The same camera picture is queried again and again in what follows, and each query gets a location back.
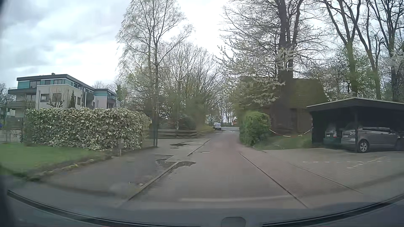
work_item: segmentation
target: white road marking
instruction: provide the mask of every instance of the white road marking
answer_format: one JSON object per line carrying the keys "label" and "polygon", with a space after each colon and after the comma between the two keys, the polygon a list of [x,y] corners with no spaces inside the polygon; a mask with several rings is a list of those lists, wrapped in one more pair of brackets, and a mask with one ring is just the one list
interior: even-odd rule
{"label": "white road marking", "polygon": [[291,195],[265,196],[265,197],[246,197],[246,198],[181,198],[181,202],[240,202],[240,201],[259,201],[259,200],[279,200],[293,198]]}

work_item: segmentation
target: tiled roof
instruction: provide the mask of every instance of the tiled roof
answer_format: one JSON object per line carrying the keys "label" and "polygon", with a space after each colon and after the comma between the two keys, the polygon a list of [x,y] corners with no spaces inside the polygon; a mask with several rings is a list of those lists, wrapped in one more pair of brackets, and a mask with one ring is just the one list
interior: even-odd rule
{"label": "tiled roof", "polygon": [[293,93],[290,96],[290,108],[306,108],[309,105],[327,102],[323,87],[318,80],[293,79]]}

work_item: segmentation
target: variegated hedge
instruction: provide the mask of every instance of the variegated hedge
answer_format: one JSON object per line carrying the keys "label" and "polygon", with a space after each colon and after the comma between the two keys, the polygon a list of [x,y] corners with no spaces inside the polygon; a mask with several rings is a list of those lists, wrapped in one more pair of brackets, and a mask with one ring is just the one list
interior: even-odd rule
{"label": "variegated hedge", "polygon": [[104,150],[124,139],[124,146],[139,148],[150,119],[128,109],[27,109],[25,140],[55,147]]}

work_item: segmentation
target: parking space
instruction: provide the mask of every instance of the parking space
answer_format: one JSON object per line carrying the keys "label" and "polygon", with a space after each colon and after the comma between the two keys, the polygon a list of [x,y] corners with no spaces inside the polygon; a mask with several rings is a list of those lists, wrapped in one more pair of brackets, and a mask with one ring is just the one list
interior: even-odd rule
{"label": "parking space", "polygon": [[390,198],[404,193],[402,151],[352,153],[313,148],[266,152],[272,157],[368,195]]}

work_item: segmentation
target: flat roof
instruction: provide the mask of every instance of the flat roof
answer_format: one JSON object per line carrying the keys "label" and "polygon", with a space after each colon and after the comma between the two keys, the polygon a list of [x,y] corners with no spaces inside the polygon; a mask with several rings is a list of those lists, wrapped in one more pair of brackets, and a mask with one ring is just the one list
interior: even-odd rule
{"label": "flat roof", "polygon": [[314,111],[347,108],[347,107],[374,107],[374,108],[384,108],[384,109],[404,111],[404,103],[377,100],[377,99],[366,99],[359,97],[352,97],[348,99],[340,99],[327,103],[310,105],[307,106],[307,110],[309,112],[314,112]]}
{"label": "flat roof", "polygon": [[43,80],[43,79],[55,79],[55,78],[67,78],[71,81],[74,81],[78,84],[82,84],[84,85],[86,88],[89,88],[90,90],[94,91],[94,92],[109,92],[113,95],[116,95],[115,92],[111,91],[108,88],[101,88],[101,89],[95,89],[90,85],[87,85],[79,80],[77,80],[76,78],[72,77],[69,74],[51,74],[51,75],[41,75],[41,76],[25,76],[25,77],[17,77],[17,81],[22,81],[22,80]]}
{"label": "flat roof", "polygon": [[112,90],[110,90],[109,88],[97,88],[97,89],[94,89],[94,92],[106,92],[106,91],[113,94],[113,95],[116,95],[116,93],[113,92]]}

